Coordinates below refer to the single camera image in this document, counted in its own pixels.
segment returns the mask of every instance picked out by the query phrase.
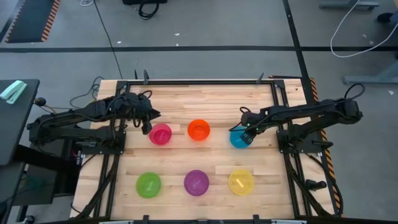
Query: concrete floor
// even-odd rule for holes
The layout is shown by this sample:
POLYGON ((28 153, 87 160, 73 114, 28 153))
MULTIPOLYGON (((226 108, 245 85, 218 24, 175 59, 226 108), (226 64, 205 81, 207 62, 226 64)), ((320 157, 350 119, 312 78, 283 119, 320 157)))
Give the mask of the concrete floor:
MULTIPOLYGON (((0 27, 6 23, 17 0, 0 0, 0 27)), ((62 1, 49 40, 44 43, 6 44, 0 48, 109 47, 94 6, 81 7, 80 0, 62 1)), ((317 0, 290 0, 302 46, 327 47, 346 10, 321 10, 317 0)), ((392 0, 380 1, 373 11, 354 11, 341 27, 336 46, 369 46, 388 35, 392 27, 375 22, 378 14, 393 12, 392 0)), ((280 0, 173 0, 160 6, 149 21, 140 20, 134 6, 120 0, 98 0, 97 5, 115 47, 202 45, 293 46, 280 0)), ((398 46, 398 34, 386 43, 398 46)), ((395 61, 393 52, 369 52, 340 59, 330 52, 304 52, 310 77, 316 79, 320 99, 342 97, 347 86, 343 75, 374 75, 395 61)), ((151 78, 257 78, 266 75, 301 76, 295 52, 188 51, 117 52, 124 78, 143 69, 151 78)), ((0 54, 1 79, 38 78, 38 96, 50 106, 68 106, 69 99, 85 93, 93 79, 118 79, 111 52, 0 54)), ((396 111, 398 86, 366 85, 358 99, 364 118, 352 126, 326 130, 335 143, 331 153, 337 183, 344 196, 345 217, 397 220, 398 146, 396 111)), ((77 101, 84 105, 90 97, 77 101)), ((29 122, 44 112, 37 107, 29 122)), ((27 133, 21 144, 28 145, 27 133)), ((37 223, 65 220, 71 197, 55 199, 53 205, 31 206, 28 214, 37 223)))

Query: orange cup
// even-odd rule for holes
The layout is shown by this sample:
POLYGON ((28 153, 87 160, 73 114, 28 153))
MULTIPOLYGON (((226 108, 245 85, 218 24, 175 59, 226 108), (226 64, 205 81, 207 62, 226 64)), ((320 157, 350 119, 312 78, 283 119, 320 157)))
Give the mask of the orange cup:
POLYGON ((188 125, 188 134, 189 136, 196 141, 202 141, 207 138, 210 134, 210 126, 209 124, 202 119, 196 119, 191 121, 188 125))

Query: green cup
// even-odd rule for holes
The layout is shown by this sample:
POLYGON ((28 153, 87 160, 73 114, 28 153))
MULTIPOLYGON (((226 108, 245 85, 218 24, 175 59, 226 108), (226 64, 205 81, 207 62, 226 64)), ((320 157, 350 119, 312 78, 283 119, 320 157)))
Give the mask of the green cup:
POLYGON ((153 172, 146 172, 139 176, 136 183, 136 190, 141 197, 152 198, 159 193, 161 186, 162 183, 159 175, 153 172))

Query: wooden table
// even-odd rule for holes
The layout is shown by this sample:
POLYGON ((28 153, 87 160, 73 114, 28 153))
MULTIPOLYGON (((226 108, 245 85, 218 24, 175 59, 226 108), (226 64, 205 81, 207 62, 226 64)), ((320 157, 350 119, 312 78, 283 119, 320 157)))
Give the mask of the wooden table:
MULTIPOLYGON (((289 105, 305 104, 301 81, 284 81, 289 105)), ((98 98, 113 96, 116 82, 103 80, 98 98)), ((294 217, 276 128, 256 137, 248 149, 235 149, 229 142, 228 129, 239 122, 240 106, 258 113, 260 108, 274 105, 269 85, 141 85, 131 88, 135 93, 145 90, 153 91, 152 106, 162 113, 152 125, 167 123, 173 136, 169 144, 159 147, 142 135, 141 129, 134 128, 131 123, 127 127, 126 150, 119 162, 112 220, 142 220, 143 215, 149 215, 151 220, 252 219, 253 214, 260 218, 294 217), (189 138, 187 126, 193 119, 205 119, 210 124, 211 133, 206 141, 195 142, 189 138), (189 195, 183 186, 185 175, 194 169, 206 172, 210 179, 207 193, 199 197, 189 195), (230 190, 228 177, 236 169, 248 169, 254 175, 255 187, 250 195, 238 196, 230 190), (158 196, 145 199, 138 196, 135 184, 139 175, 149 171, 160 175, 162 188, 158 196)), ((91 128, 106 124, 109 123, 93 123, 91 128)), ((306 179, 325 181, 318 164, 307 156, 301 158, 306 179)), ((102 160, 103 156, 97 155, 80 172, 73 202, 78 210, 83 209, 98 187, 102 160)), ((296 191, 301 214, 304 214, 297 187, 296 191)), ((328 212, 333 213, 327 188, 313 194, 328 212)), ((107 196, 107 193, 103 196, 100 215, 104 215, 107 196)))

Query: black floor mat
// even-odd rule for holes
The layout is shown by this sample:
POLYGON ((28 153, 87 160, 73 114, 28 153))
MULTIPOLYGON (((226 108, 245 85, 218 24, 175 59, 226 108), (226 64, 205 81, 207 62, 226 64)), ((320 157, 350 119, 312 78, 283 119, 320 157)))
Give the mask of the black floor mat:
POLYGON ((6 37, 6 42, 46 41, 59 7, 60 0, 23 0, 6 37))

